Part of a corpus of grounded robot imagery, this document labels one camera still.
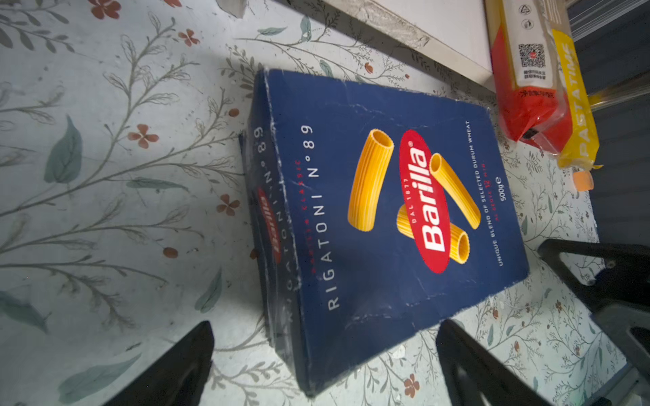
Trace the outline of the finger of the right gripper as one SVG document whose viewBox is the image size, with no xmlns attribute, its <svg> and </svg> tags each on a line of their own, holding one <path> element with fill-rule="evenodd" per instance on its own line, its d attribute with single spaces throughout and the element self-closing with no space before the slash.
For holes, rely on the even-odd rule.
<svg viewBox="0 0 650 406">
<path fill-rule="evenodd" d="M 611 302 L 649 305 L 649 248 L 545 240 L 538 255 L 591 312 Z"/>
<path fill-rule="evenodd" d="M 592 319 L 626 357 L 626 365 L 586 405 L 649 404 L 649 308 L 608 301 Z"/>
</svg>

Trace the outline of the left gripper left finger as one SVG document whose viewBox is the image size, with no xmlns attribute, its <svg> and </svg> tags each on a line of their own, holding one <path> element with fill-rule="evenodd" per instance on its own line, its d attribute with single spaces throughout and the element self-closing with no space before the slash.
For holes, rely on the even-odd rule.
<svg viewBox="0 0 650 406">
<path fill-rule="evenodd" d="M 211 323 L 202 321 L 107 404 L 198 405 L 211 370 L 213 348 Z"/>
</svg>

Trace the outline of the red-ended spaghetti bag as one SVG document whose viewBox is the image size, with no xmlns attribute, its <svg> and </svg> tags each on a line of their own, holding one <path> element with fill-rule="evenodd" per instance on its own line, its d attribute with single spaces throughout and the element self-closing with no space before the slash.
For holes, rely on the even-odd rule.
<svg viewBox="0 0 650 406">
<path fill-rule="evenodd" d="M 499 124 L 513 141 L 559 155 L 572 132 L 542 1 L 486 1 Z"/>
</svg>

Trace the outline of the yellow Pastatime spaghetti bag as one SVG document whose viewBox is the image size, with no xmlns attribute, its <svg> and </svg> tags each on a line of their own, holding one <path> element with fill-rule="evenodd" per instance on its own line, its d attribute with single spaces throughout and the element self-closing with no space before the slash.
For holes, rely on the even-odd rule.
<svg viewBox="0 0 650 406">
<path fill-rule="evenodd" d="M 565 1 L 546 1 L 545 9 L 558 52 L 572 123 L 571 137 L 560 152 L 558 164 L 562 168 L 578 167 L 591 171 L 599 168 L 595 164 L 599 137 L 582 79 Z"/>
</svg>

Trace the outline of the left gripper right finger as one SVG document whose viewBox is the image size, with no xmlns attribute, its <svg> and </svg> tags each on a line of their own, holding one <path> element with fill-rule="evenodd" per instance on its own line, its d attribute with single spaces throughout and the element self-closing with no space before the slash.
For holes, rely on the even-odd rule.
<svg viewBox="0 0 650 406">
<path fill-rule="evenodd" d="M 453 405 L 547 405 L 458 323 L 445 320 L 436 338 Z"/>
</svg>

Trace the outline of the blue Barilla rigatoni box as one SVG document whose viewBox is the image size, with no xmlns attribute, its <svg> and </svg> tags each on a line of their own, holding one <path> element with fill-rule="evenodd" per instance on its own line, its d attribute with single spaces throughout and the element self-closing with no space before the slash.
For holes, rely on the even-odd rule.
<svg viewBox="0 0 650 406">
<path fill-rule="evenodd" d="M 528 276 L 486 108 L 269 69 L 240 143 L 269 337 L 308 397 Z"/>
</svg>

